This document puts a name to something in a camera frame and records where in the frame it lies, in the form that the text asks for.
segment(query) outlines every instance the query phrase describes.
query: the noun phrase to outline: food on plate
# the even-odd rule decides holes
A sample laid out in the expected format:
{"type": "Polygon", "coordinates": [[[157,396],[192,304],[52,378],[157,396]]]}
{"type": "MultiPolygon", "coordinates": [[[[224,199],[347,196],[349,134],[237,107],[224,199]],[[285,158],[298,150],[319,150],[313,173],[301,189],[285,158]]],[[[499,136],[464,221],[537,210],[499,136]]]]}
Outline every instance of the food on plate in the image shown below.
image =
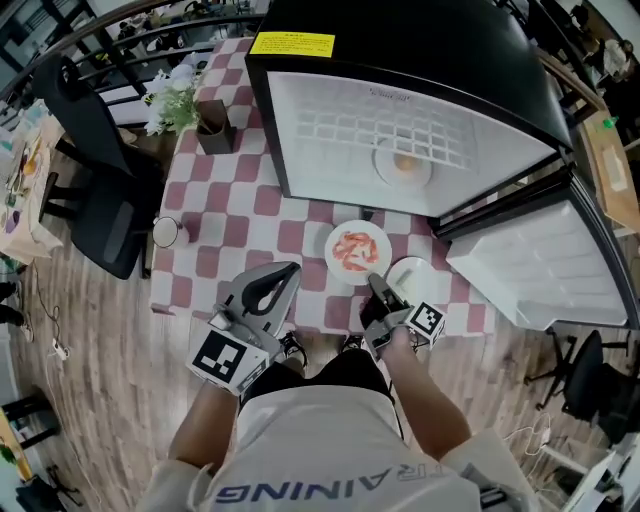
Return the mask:
{"type": "Polygon", "coordinates": [[[36,172],[36,169],[38,168],[38,163],[39,163],[39,154],[38,151],[40,150],[40,138],[38,138],[38,141],[36,142],[33,151],[31,152],[31,155],[29,156],[27,162],[24,164],[24,169],[23,172],[26,176],[29,176],[31,174],[33,174],[34,172],[36,172]]]}
{"type": "Polygon", "coordinates": [[[415,171],[420,167],[420,160],[414,156],[399,155],[395,153],[393,155],[393,163],[400,171],[415,171]]]}
{"type": "Polygon", "coordinates": [[[367,233],[345,231],[332,249],[333,257],[342,262],[345,270],[366,272],[378,262],[378,245],[367,233]]]}

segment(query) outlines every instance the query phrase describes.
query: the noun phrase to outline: checkered tablecloth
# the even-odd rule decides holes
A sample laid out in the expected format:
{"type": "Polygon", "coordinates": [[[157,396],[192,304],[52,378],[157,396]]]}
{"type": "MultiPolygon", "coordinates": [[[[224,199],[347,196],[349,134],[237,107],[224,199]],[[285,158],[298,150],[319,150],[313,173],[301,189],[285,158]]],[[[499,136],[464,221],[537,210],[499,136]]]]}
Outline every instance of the checkered tablecloth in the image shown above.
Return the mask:
{"type": "MultiPolygon", "coordinates": [[[[272,261],[302,266],[302,284],[289,313],[293,326],[326,333],[361,332],[358,317],[366,286],[338,281],[324,261],[324,245],[338,224],[359,218],[354,206],[282,197],[244,57],[251,39],[229,39],[216,48],[204,72],[200,100],[222,99],[238,128],[235,153],[205,155],[195,132],[185,131],[162,202],[161,215],[181,220],[190,233],[184,249],[155,249],[151,308],[208,319],[243,270],[272,261]]],[[[372,222],[391,240],[393,262],[407,255],[437,271],[437,307],[445,335],[494,330],[495,310],[445,261],[446,247],[431,236],[426,219],[378,212],[372,222]]]]}

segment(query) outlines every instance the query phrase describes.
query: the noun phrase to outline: black shoe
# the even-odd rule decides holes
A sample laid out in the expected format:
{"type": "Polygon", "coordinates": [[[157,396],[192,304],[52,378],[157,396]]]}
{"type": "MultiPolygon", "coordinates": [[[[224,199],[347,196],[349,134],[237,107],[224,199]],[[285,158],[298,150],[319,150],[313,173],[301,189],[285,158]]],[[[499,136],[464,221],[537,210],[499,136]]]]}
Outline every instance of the black shoe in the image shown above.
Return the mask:
{"type": "Polygon", "coordinates": [[[302,363],[302,367],[307,367],[307,353],[304,350],[304,347],[300,345],[300,342],[296,339],[296,335],[293,331],[289,331],[284,337],[280,338],[280,345],[282,345],[282,351],[286,357],[290,357],[295,352],[302,353],[302,358],[304,362],[302,363]]]}
{"type": "Polygon", "coordinates": [[[351,350],[353,348],[362,348],[362,342],[364,341],[363,336],[347,336],[342,342],[342,346],[340,350],[338,350],[338,354],[342,354],[345,350],[351,350]]]}

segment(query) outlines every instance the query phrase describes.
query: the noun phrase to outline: hand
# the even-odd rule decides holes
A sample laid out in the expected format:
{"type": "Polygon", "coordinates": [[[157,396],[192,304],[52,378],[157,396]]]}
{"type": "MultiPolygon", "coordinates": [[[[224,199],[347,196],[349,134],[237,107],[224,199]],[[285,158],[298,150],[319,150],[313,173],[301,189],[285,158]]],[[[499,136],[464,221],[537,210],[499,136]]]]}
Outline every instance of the hand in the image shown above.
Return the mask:
{"type": "Polygon", "coordinates": [[[391,332],[391,341],[380,351],[380,358],[385,360],[386,356],[390,356],[393,353],[411,353],[412,356],[414,355],[411,348],[409,329],[404,325],[399,325],[391,332]]]}

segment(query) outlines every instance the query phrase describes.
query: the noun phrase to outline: black shorts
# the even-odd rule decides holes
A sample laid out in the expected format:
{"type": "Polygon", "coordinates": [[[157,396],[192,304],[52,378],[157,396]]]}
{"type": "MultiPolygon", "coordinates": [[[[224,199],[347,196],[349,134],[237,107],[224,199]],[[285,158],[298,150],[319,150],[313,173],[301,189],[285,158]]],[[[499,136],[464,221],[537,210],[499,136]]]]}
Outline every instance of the black shorts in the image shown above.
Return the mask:
{"type": "Polygon", "coordinates": [[[320,373],[305,379],[299,373],[280,363],[273,363],[256,381],[249,386],[242,405],[252,398],[282,389],[303,386],[348,386],[370,389],[391,399],[391,393],[384,376],[376,366],[371,354],[362,349],[351,349],[338,354],[320,373]]]}

